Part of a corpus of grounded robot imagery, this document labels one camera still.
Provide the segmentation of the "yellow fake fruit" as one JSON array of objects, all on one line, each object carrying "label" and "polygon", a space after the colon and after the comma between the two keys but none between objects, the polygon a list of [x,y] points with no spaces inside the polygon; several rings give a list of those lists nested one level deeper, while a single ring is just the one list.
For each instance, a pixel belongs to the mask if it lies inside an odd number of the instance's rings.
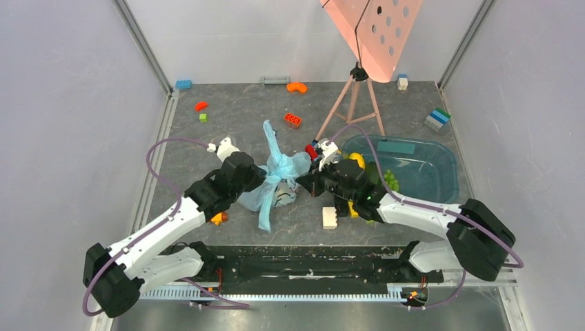
[{"label": "yellow fake fruit", "polygon": [[353,153],[349,154],[348,159],[351,159],[353,161],[356,161],[357,164],[358,164],[358,166],[361,169],[365,169],[366,168],[366,162],[365,162],[363,156],[360,153],[353,152]]}]

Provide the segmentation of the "light blue plastic bag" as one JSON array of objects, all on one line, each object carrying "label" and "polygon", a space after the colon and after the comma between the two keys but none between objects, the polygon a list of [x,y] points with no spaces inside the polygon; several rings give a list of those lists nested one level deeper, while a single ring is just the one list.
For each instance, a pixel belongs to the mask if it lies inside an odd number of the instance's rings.
[{"label": "light blue plastic bag", "polygon": [[258,228],[270,232],[270,211],[295,202],[300,189],[296,179],[307,173],[311,160],[307,152],[292,156],[281,152],[268,120],[264,121],[263,129],[270,152],[267,164],[260,167],[266,171],[266,178],[258,188],[243,193],[237,202],[247,210],[258,212]]}]

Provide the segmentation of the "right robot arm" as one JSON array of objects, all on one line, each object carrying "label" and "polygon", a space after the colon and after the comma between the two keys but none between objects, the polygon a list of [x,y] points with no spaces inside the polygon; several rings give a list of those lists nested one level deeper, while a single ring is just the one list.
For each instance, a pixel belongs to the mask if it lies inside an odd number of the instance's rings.
[{"label": "right robot arm", "polygon": [[416,281],[425,273],[463,269],[483,281],[494,281],[502,268],[510,267],[515,235],[481,201],[464,204],[432,203],[373,183],[355,160],[320,165],[314,162],[296,182],[312,196],[328,192],[351,202],[363,219],[416,228],[440,237],[440,241],[417,241],[398,263],[400,276]]}]

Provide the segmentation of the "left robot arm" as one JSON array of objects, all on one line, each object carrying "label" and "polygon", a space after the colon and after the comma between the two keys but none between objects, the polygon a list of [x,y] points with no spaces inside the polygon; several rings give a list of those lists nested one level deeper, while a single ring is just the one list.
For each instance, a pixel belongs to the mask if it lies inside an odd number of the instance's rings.
[{"label": "left robot arm", "polygon": [[105,248],[94,244],[86,252],[83,284],[101,312],[119,317],[140,296],[161,285],[197,277],[212,279],[217,258],[205,244],[189,244],[172,254],[164,254],[177,239],[225,212],[244,192],[258,188],[266,171],[255,165],[245,152],[233,152],[219,169],[194,182],[154,221],[129,237]]}]

